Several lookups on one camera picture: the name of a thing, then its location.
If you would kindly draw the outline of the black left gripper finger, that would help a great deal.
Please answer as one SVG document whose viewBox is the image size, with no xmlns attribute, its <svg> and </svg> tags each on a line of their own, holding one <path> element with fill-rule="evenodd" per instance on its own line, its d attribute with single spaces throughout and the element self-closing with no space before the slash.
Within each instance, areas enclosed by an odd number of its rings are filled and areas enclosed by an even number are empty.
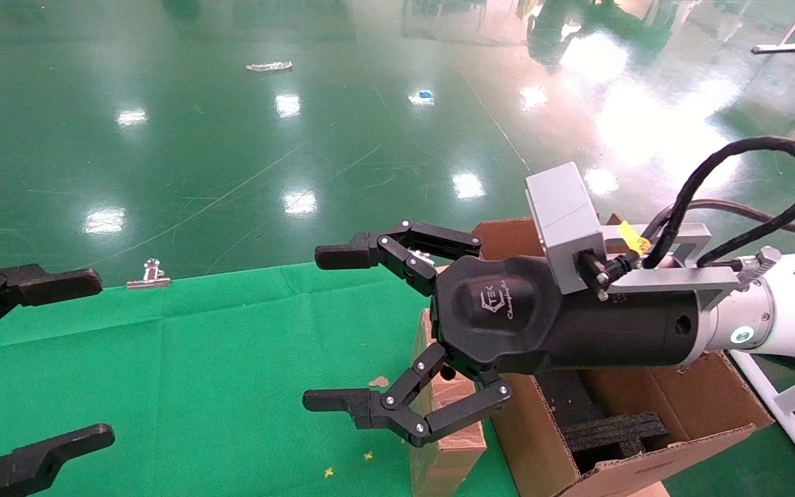
<svg viewBox="0 0 795 497">
<path fill-rule="evenodd" d="M 0 319 L 19 306 L 72 301 L 101 291 L 101 278 L 92 269 L 48 273 L 38 264 L 0 268 Z"/>
<path fill-rule="evenodd" d="M 96 424 L 0 456 L 0 496 L 29 496 L 46 491 L 69 460 L 107 449 L 115 442 L 108 424 Z"/>
</svg>

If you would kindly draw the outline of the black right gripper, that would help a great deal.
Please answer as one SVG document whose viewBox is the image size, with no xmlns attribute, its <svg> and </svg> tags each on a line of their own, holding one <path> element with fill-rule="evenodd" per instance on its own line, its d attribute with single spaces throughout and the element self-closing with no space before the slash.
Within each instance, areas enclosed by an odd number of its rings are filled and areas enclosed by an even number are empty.
<svg viewBox="0 0 795 497">
<path fill-rule="evenodd" d="M 312 412 L 347 412 L 359 430 L 389 430 L 423 447 L 489 418 L 512 397 L 500 373 L 681 364 L 693 350 L 698 298 L 691 291 L 641 292 L 600 300 L 590 290 L 565 295 L 543 257 L 478 258 L 482 238 L 433 224 L 402 221 L 350 242 L 315 248 L 322 270 L 382 266 L 420 295 L 433 296 L 430 344 L 389 389 L 307 390 Z M 424 254 L 455 261 L 442 273 Z M 429 414 L 411 403 L 450 358 L 476 373 L 482 390 Z"/>
</svg>

